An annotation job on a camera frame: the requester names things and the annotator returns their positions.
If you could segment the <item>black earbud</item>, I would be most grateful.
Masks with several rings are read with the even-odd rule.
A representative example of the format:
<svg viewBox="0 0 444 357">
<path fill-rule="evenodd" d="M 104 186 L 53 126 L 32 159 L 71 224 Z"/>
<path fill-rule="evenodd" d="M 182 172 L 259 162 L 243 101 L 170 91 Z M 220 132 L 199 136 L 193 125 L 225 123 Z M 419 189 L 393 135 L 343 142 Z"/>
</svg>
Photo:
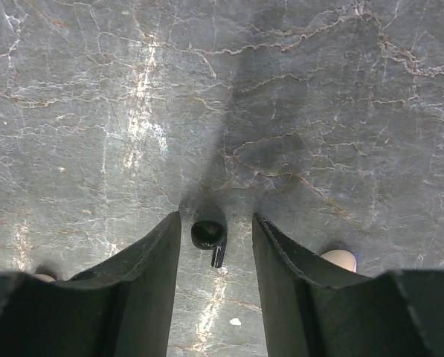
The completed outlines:
<svg viewBox="0 0 444 357">
<path fill-rule="evenodd" d="M 218 222 L 202 220 L 192 225 L 190 233 L 198 249 L 212 251 L 211 266 L 221 268 L 228 242 L 226 228 Z"/>
</svg>

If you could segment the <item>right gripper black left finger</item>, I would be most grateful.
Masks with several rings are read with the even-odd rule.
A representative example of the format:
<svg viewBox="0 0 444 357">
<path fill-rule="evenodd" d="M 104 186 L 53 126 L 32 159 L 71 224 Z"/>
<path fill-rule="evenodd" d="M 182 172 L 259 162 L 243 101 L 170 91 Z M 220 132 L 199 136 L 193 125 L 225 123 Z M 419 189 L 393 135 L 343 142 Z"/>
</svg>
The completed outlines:
<svg viewBox="0 0 444 357">
<path fill-rule="evenodd" d="M 173 212 L 69 280 L 0 272 L 0 356 L 164 356 L 180 244 Z"/>
</svg>

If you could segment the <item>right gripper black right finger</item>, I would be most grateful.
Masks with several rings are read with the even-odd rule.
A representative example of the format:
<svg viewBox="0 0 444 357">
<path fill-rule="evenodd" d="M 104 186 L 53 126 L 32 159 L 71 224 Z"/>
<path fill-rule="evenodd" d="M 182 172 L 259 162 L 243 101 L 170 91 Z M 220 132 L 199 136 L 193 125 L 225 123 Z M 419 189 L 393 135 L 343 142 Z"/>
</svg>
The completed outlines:
<svg viewBox="0 0 444 357">
<path fill-rule="evenodd" d="M 270 356 L 444 356 L 444 269 L 365 277 L 253 216 Z"/>
</svg>

